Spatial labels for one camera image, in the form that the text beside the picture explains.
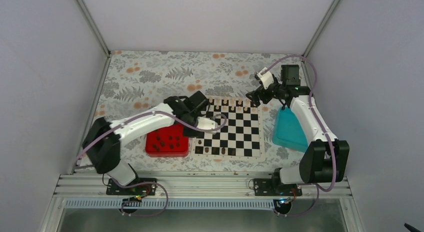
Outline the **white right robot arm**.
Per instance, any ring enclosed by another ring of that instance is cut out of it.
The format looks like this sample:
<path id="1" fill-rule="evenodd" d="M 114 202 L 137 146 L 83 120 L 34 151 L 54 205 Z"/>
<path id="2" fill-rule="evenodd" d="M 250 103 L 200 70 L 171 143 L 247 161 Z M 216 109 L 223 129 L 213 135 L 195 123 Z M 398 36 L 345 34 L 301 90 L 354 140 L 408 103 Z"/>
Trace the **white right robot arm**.
<path id="1" fill-rule="evenodd" d="M 270 185 L 276 195 L 284 195 L 290 184 L 329 182 L 333 188 L 344 177 L 350 151 L 347 141 L 339 140 L 324 122 L 311 89 L 301 85 L 299 70 L 298 65 L 282 65 L 277 79 L 263 68 L 255 75 L 260 86 L 246 94 L 256 106 L 271 99 L 282 101 L 294 113 L 308 142 L 299 165 L 278 169 L 277 178 Z"/>

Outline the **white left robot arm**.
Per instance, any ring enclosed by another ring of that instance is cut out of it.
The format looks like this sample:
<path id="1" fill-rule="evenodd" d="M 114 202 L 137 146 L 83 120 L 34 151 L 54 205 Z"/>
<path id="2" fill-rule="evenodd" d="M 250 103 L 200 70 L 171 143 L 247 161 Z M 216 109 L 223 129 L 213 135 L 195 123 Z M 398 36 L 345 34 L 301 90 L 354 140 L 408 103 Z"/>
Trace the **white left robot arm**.
<path id="1" fill-rule="evenodd" d="M 89 129 L 81 155 L 88 156 L 98 174 L 109 175 L 124 193 L 133 194 L 139 188 L 138 176 L 121 159 L 121 149 L 143 135 L 175 124 L 183 126 L 185 137 L 216 132 L 216 122 L 202 115 L 209 104 L 207 97 L 198 91 L 190 97 L 168 97 L 151 109 L 128 118 L 108 121 L 100 117 Z"/>

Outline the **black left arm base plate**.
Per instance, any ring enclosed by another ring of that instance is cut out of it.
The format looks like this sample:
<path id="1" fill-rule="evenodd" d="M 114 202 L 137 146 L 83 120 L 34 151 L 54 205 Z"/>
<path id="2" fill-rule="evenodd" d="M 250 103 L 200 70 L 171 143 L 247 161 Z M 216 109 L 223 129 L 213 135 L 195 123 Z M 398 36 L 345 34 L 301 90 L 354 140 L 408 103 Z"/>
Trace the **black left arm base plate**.
<path id="1" fill-rule="evenodd" d="M 106 195 L 122 195 L 122 196 L 146 196 L 155 195 L 156 185 L 146 184 L 137 187 L 122 188 L 118 186 L 112 179 L 108 180 Z"/>

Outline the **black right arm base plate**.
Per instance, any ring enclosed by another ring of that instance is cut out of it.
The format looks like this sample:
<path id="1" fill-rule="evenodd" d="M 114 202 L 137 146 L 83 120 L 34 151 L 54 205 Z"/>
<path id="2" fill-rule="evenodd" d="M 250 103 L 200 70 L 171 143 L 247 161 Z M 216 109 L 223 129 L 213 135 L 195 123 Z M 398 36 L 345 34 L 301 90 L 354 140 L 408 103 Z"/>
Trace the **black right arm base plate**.
<path id="1" fill-rule="evenodd" d="M 302 196 L 301 187 L 296 184 L 282 184 L 273 182 L 272 179 L 254 178 L 249 187 L 255 196 Z"/>

